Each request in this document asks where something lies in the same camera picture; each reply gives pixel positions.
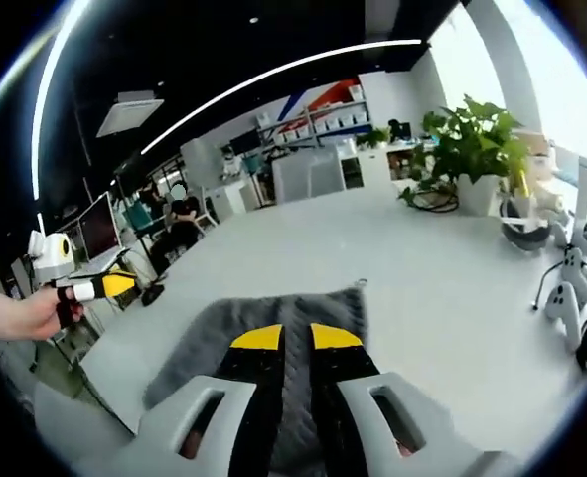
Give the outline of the person's left hand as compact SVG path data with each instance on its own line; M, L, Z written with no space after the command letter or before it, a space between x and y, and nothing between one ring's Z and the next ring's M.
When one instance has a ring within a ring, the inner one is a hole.
M65 319L57 310L67 305L72 323L78 322L83 306L72 303L70 288L42 288L28 298L16 300L0 294L0 339L47 340L64 330Z

